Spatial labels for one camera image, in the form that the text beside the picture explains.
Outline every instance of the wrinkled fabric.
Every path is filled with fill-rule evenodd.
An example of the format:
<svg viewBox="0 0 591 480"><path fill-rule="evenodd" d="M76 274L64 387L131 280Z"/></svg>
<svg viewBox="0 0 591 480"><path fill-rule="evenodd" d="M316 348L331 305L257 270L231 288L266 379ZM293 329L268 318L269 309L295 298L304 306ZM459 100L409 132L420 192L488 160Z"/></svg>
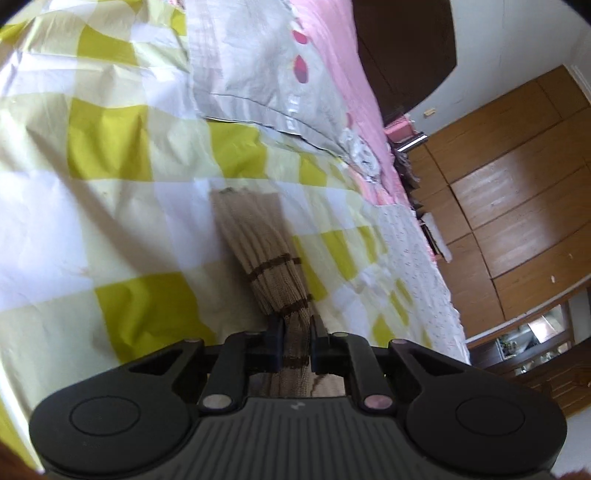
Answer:
<svg viewBox="0 0 591 480"><path fill-rule="evenodd" d="M377 157L382 185L393 202L408 205L400 179L392 168L377 100L358 56L351 1L292 0L291 3L343 95L355 131Z"/></svg>

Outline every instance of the yellow checkered bedsheet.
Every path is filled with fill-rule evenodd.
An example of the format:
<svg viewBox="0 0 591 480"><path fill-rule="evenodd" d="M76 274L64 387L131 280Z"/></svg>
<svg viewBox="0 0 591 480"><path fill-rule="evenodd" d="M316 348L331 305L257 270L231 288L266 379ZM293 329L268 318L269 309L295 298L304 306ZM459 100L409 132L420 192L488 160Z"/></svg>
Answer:
<svg viewBox="0 0 591 480"><path fill-rule="evenodd" d="M186 41L161 0L37 1L0 30L0 438L30 462L27 419L49 393L264 327L212 189L280 194L329 330L431 346L346 165L200 118Z"/></svg>

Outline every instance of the wooden cabinet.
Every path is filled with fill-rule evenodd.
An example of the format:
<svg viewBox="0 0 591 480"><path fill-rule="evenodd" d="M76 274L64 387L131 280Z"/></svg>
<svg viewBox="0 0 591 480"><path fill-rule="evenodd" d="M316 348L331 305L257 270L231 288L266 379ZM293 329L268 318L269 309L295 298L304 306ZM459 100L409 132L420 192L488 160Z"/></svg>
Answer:
<svg viewBox="0 0 591 480"><path fill-rule="evenodd" d="M560 295L591 272L591 223L494 280L505 317L512 319Z"/></svg>
<svg viewBox="0 0 591 480"><path fill-rule="evenodd" d="M432 135L427 148L452 183L558 121L542 88L528 82Z"/></svg>
<svg viewBox="0 0 591 480"><path fill-rule="evenodd" d="M501 305L474 236L470 233L456 240L449 249L453 261L439 262L439 268L460 312L466 337L503 323Z"/></svg>
<svg viewBox="0 0 591 480"><path fill-rule="evenodd" d="M568 417L591 405L591 338L512 379L553 398Z"/></svg>
<svg viewBox="0 0 591 480"><path fill-rule="evenodd" d="M548 250L591 221L591 171L583 167L474 231L491 277Z"/></svg>

